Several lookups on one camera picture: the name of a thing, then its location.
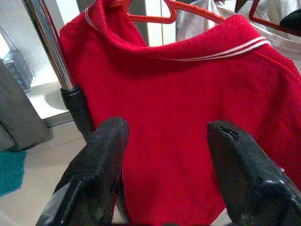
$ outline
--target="metal pole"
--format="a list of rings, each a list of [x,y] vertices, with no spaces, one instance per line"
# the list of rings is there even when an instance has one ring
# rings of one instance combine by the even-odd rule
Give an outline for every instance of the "metal pole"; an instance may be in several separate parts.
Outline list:
[[[40,36],[63,90],[74,89],[56,28],[44,0],[22,0]]]

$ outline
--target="green cloth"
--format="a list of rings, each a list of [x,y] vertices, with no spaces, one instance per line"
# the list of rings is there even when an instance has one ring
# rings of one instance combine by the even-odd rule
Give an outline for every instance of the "green cloth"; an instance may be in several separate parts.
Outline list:
[[[22,186],[26,151],[0,152],[0,196]]]

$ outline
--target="gray cloth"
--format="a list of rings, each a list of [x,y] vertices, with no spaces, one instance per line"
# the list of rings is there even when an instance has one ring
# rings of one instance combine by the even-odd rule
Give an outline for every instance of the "gray cloth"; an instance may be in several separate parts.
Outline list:
[[[0,103],[0,151],[12,148],[12,142],[20,150],[51,138],[50,130],[1,61]]]

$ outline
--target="white shirt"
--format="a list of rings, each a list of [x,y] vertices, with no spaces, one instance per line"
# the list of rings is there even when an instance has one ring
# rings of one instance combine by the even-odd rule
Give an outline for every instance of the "white shirt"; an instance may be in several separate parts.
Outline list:
[[[253,1],[249,0],[238,12],[248,17]],[[214,0],[198,0],[192,5],[205,8],[223,17],[229,17],[235,13],[228,9],[222,2]],[[285,16],[301,8],[301,0],[261,0],[256,12],[256,17],[261,17],[272,22],[279,23]],[[216,23],[204,17],[183,11],[178,20],[177,41],[197,36],[212,27]],[[253,27],[271,43],[275,50],[291,59],[299,72],[301,72],[301,37],[287,34],[252,22]]]

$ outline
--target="red shirt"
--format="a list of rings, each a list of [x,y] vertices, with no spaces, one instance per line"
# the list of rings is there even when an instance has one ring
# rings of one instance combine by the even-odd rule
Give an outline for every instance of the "red shirt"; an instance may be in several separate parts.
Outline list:
[[[250,132],[301,188],[301,78],[242,16],[197,37],[147,47],[122,9],[98,0],[61,30],[74,83],[95,128],[130,127],[123,165],[133,223],[211,224],[225,208],[206,125]]]

